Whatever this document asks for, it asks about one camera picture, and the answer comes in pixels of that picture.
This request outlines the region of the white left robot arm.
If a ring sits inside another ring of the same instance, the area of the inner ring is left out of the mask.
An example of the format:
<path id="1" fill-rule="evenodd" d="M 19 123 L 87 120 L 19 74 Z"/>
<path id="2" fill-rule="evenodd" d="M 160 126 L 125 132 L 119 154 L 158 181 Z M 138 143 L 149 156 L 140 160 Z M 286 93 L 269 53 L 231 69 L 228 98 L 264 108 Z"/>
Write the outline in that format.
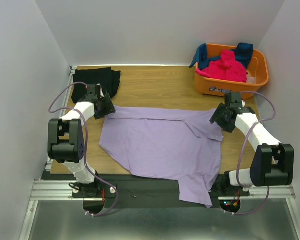
<path id="1" fill-rule="evenodd" d="M 101 179 L 87 160 L 89 132 L 87 121 L 99 120 L 115 113 L 109 93 L 100 84 L 85 84 L 86 94 L 74 107 L 67 107 L 68 113 L 53 118 L 48 123 L 48 157 L 66 166 L 76 182 L 70 183 L 73 194 L 96 197 L 104 194 L 102 185 L 109 187 L 112 194 L 116 186 Z"/>

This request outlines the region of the lavender t shirt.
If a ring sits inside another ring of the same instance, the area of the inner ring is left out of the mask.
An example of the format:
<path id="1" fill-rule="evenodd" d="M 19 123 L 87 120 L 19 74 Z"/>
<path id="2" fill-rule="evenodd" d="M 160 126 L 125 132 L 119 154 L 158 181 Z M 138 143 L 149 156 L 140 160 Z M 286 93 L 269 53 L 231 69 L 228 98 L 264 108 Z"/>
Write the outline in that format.
<path id="1" fill-rule="evenodd" d="M 224 138 L 213 114 L 118 106 L 105 118 L 99 145 L 132 175 L 175 180 L 181 201 L 211 208 Z"/>

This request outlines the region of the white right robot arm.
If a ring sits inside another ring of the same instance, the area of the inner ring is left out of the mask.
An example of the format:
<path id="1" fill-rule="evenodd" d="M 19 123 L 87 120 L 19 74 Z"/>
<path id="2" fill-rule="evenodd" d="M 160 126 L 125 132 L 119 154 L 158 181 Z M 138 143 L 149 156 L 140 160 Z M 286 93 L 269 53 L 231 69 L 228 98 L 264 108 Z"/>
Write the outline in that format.
<path id="1" fill-rule="evenodd" d="M 295 150 L 283 144 L 264 127 L 265 119 L 258 119 L 251 107 L 243 104 L 240 92 L 228 92 L 210 119 L 225 132 L 238 129 L 245 136 L 237 169 L 226 171 L 220 182 L 221 192 L 232 195 L 238 187 L 289 186 L 293 182 Z M 254 157 L 250 168 L 242 169 L 241 163 L 247 144 L 251 144 Z"/>

